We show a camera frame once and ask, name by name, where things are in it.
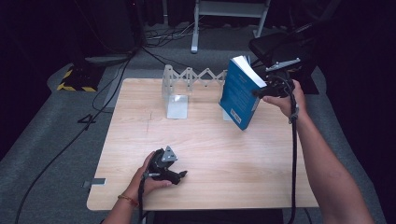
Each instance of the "forearm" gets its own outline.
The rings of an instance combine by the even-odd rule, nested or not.
[[[134,206],[125,199],[118,199],[103,224],[130,224]]]
[[[299,116],[297,130],[308,180],[325,222],[373,222],[355,180],[336,158],[311,118],[306,114]]]

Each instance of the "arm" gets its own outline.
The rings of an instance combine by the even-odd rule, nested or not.
[[[303,148],[305,169],[325,223],[374,223],[361,192],[344,165],[336,158],[306,111],[304,93],[294,81],[293,91],[300,111],[297,132]],[[290,116],[290,99],[265,96]]]
[[[154,152],[151,152],[145,159],[143,166],[137,169],[134,177],[131,180],[128,188],[122,193],[122,195],[131,198],[134,202],[138,202],[138,189],[140,184],[140,178],[142,174],[145,172],[146,167],[149,165],[149,160],[154,155]],[[168,180],[155,181],[151,177],[149,177],[145,182],[145,191],[143,196],[148,195],[155,189],[164,188],[171,186],[172,183]],[[134,211],[135,206],[131,204],[128,200],[118,199],[114,204],[113,209],[111,209],[103,224],[129,224],[131,223],[132,213]]]

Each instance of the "wooden table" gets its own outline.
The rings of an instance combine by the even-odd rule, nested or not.
[[[110,210],[147,155],[166,146],[178,156],[170,170],[188,173],[145,197],[145,210],[290,207],[291,126],[277,107],[260,102],[241,131],[222,118],[219,84],[194,84],[188,118],[167,119],[161,86],[161,79],[123,81],[95,174],[106,184],[92,186],[89,209]],[[296,203],[316,207],[298,148]]]

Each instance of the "person's left hand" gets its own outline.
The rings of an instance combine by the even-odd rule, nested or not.
[[[132,198],[135,202],[138,202],[140,179],[142,177],[142,174],[146,171],[146,167],[149,165],[149,161],[153,155],[154,152],[151,152],[146,157],[143,166],[137,169],[128,188],[122,193],[123,195]],[[165,188],[171,185],[172,182],[170,182],[169,180],[153,180],[151,177],[148,177],[145,181],[145,191],[143,193],[143,196],[150,194],[155,189]]]

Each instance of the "book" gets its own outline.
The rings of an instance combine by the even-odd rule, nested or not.
[[[229,61],[219,105],[241,130],[248,127],[260,102],[252,91],[265,86],[247,57],[238,56]]]

